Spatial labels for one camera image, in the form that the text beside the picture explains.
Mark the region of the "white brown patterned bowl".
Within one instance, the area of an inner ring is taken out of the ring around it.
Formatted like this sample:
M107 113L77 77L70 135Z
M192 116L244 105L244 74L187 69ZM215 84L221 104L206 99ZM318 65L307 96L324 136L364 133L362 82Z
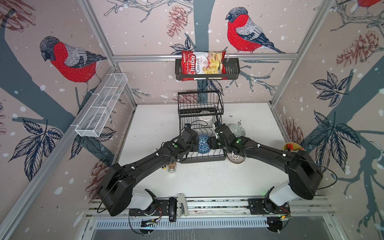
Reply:
M227 158L234 164L241 164L245 161L245 157L235 155L234 153L227 153Z

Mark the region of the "blue patterned bowl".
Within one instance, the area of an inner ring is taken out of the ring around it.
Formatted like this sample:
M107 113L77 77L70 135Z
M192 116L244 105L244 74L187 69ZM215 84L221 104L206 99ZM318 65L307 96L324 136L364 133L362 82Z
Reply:
M207 154L210 152L211 148L209 147L208 140L210 137L208 135L201 134L199 135L198 142L198 153L199 154Z

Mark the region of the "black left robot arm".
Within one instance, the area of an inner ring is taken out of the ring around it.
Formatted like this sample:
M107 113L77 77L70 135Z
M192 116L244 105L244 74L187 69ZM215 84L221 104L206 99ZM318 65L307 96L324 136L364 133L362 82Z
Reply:
M133 189L141 180L168 164L182 160L198 142L198 133L186 129L141 160L124 166L118 163L110 166L97 190L97 195L110 216L117 216L129 206Z

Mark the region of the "white ceramic bowl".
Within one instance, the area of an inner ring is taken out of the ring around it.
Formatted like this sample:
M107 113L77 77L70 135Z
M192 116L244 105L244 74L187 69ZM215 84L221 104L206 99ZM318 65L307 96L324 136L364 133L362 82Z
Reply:
M198 123L204 126L209 126L213 123L214 115L210 111L201 111L198 113Z

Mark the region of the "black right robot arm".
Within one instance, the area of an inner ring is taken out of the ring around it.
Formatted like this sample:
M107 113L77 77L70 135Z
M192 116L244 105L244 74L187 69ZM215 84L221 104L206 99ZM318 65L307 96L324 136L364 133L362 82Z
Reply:
M222 149L226 153L259 160L288 175L288 180L278 187L272 187L264 196L264 209L272 213L276 207L301 198L312 200L323 179L319 166L304 150L289 152L262 145L247 137L236 137L230 128L221 125L215 129L215 136L208 139L211 149Z

